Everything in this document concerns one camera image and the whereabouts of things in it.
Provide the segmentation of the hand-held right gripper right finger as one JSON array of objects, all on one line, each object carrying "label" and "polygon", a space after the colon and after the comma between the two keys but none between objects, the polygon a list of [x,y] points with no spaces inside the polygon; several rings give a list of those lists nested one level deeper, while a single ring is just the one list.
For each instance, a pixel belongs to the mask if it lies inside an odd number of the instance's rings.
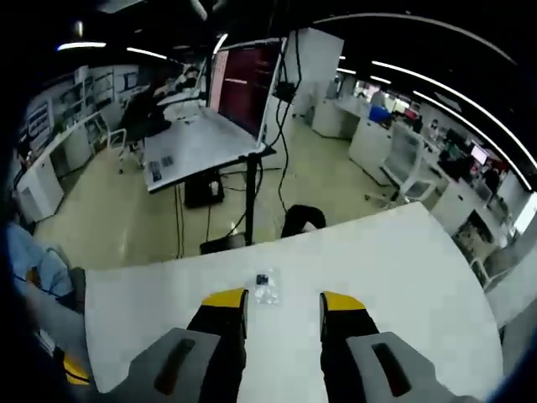
[{"label": "hand-held right gripper right finger", "polygon": [[321,370],[330,402],[446,402],[429,359],[380,332],[359,300],[320,294]]}]

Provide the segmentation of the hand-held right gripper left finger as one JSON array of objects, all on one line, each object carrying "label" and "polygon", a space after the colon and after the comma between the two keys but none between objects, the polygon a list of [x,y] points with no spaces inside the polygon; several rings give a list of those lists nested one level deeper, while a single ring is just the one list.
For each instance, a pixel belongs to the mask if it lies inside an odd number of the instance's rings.
[{"label": "hand-held right gripper left finger", "polygon": [[131,402],[235,402],[247,353],[248,290],[205,298],[185,328],[173,328],[129,365]]}]

